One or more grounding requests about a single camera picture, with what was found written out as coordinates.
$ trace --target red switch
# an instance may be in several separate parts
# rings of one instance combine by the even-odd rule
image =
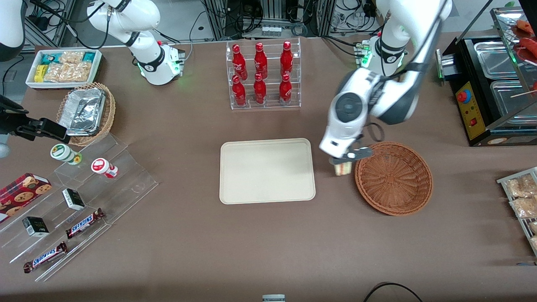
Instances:
[[[461,103],[463,103],[464,101],[466,101],[466,99],[468,98],[468,95],[466,94],[466,92],[461,92],[457,95],[457,100]]]

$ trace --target yellow control panel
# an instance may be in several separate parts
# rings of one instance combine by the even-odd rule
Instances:
[[[486,128],[470,82],[466,83],[466,85],[455,94],[455,97],[459,104],[462,120],[465,123],[466,132],[468,133],[468,137],[472,140],[485,132]]]

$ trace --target aluminum foil container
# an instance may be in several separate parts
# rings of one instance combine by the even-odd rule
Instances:
[[[69,93],[59,124],[69,136],[93,136],[99,132],[106,93],[98,88]]]

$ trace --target skewer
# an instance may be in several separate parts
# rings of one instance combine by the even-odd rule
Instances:
[[[529,94],[533,94],[537,92],[537,90],[532,90],[532,91],[528,91],[528,92],[524,92],[523,94],[517,94],[517,95],[514,95],[514,96],[511,96],[511,98],[513,97],[519,97],[519,96],[523,96],[523,95],[529,95]]]

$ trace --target red emergency stop button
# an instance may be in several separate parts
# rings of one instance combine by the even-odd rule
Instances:
[[[457,94],[457,100],[462,104],[468,104],[471,100],[471,92],[468,89],[461,91]]]

